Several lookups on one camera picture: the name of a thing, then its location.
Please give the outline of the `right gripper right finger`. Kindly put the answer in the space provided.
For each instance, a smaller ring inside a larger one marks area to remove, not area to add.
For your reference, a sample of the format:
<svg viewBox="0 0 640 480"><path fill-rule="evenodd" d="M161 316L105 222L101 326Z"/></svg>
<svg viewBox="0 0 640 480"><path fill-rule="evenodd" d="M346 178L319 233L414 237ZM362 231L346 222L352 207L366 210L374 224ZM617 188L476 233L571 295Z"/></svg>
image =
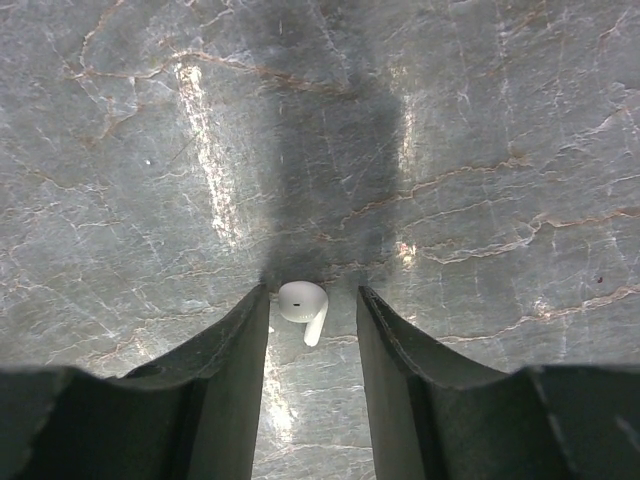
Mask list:
<svg viewBox="0 0 640 480"><path fill-rule="evenodd" d="M360 287L357 336L380 479L635 479L639 369L473 361Z"/></svg>

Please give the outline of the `white earbud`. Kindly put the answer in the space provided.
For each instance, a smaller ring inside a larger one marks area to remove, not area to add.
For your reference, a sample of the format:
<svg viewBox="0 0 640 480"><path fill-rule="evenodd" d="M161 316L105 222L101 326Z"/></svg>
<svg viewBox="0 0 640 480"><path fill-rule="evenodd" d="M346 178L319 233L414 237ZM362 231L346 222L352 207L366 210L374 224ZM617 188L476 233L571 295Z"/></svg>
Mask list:
<svg viewBox="0 0 640 480"><path fill-rule="evenodd" d="M308 281L285 283L278 292L278 306L284 319L306 325L304 343L315 347L328 313L329 298L326 291Z"/></svg>

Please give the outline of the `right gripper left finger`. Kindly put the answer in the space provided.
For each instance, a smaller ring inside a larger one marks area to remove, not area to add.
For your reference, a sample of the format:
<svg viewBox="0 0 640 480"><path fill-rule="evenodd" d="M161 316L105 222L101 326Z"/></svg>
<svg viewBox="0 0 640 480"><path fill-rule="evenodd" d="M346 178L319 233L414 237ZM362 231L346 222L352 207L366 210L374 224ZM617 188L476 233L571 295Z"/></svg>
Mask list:
<svg viewBox="0 0 640 480"><path fill-rule="evenodd" d="M5 479L247 479L269 326L253 288L224 318L122 377L1 372Z"/></svg>

